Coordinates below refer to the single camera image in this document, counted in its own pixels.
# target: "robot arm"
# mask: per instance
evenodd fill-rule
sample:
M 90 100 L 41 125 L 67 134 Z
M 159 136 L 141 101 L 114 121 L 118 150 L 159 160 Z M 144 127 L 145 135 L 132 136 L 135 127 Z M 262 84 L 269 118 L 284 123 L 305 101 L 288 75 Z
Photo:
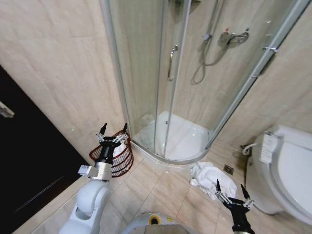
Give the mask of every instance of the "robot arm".
M 82 165 L 78 173 L 91 179 L 77 193 L 77 202 L 69 220 L 60 230 L 60 234 L 98 234 L 103 210 L 108 202 L 110 189 L 108 181 L 112 178 L 114 149 L 127 139 L 127 124 L 118 137 L 104 136 L 107 124 L 97 134 L 102 150 L 95 165 Z
M 223 205 L 231 211 L 233 223 L 232 230 L 235 234 L 254 234 L 251 229 L 251 225 L 246 218 L 246 213 L 251 209 L 254 201 L 250 199 L 247 190 L 241 185 L 245 201 L 235 199 L 232 197 L 226 197 L 222 192 L 219 184 L 219 180 L 216 183 L 217 198 L 223 203 Z

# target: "white robot body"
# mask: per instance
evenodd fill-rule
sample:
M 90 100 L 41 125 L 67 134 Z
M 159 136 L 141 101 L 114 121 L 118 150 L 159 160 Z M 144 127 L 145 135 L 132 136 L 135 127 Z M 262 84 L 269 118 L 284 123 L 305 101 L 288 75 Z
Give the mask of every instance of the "white robot body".
M 92 180 L 77 194 L 77 202 L 69 220 L 60 234 L 98 234 L 103 210 L 108 202 L 110 189 L 102 180 Z

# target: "shower hose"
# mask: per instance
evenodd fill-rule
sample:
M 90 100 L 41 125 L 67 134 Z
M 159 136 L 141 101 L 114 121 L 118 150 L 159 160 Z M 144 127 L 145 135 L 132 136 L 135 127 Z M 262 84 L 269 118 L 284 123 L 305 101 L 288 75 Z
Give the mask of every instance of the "shower hose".
M 206 63 L 207 51 L 208 51 L 208 48 L 209 48 L 209 44 L 210 44 L 209 42 L 210 42 L 211 38 L 212 38 L 212 37 L 209 37 L 208 40 L 206 40 L 206 45 L 205 45 L 205 48 L 204 48 L 204 50 L 203 50 L 203 60 L 202 60 L 201 64 L 198 66 L 198 68 L 196 69 L 196 71 L 195 71 L 195 73 L 194 73 L 194 75 L 193 75 L 193 77 L 192 77 L 192 82 L 193 82 L 193 84 L 199 84 L 199 83 L 201 83 L 201 82 L 204 80 L 205 76 L 206 76 L 206 67 L 216 65 L 216 64 L 222 59 L 223 55 L 225 54 L 225 52 L 226 52 L 227 49 L 228 49 L 228 45 L 226 45 L 226 46 L 224 47 L 224 49 L 222 50 L 222 53 L 219 54 L 219 56 L 217 57 L 217 59 L 216 59 L 214 62 L 212 62 L 212 63 Z M 197 73 L 198 73 L 198 71 L 199 71 L 199 69 L 200 69 L 201 67 L 203 68 L 203 75 L 202 75 L 202 77 L 201 77 L 201 79 L 200 79 L 199 81 L 196 81 L 196 80 L 195 80 L 195 77 L 196 77 L 196 75 L 197 75 Z

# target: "white towel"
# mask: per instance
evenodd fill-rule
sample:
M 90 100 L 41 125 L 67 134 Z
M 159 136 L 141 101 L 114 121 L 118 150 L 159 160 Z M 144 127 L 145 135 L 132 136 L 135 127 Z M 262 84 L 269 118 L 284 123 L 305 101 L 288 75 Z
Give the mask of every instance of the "white towel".
M 116 157 L 117 155 L 121 154 L 125 148 L 126 148 L 126 145 L 122 143 L 121 145 L 119 145 L 118 147 L 114 149 L 113 156 Z
M 219 180 L 222 193 L 227 197 L 235 198 L 237 187 L 226 174 L 224 174 L 219 168 L 215 167 L 210 162 L 198 162 L 191 169 L 192 178 L 190 184 L 193 186 L 199 186 L 200 189 L 208 194 L 212 200 L 217 197 L 216 193 L 216 180 Z

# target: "shower enclosure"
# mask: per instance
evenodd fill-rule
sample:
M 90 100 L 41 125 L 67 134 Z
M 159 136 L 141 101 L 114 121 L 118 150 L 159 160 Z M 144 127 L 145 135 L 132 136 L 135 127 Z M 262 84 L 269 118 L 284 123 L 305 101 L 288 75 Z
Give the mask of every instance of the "shower enclosure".
M 133 143 L 204 157 L 309 2 L 101 0 Z

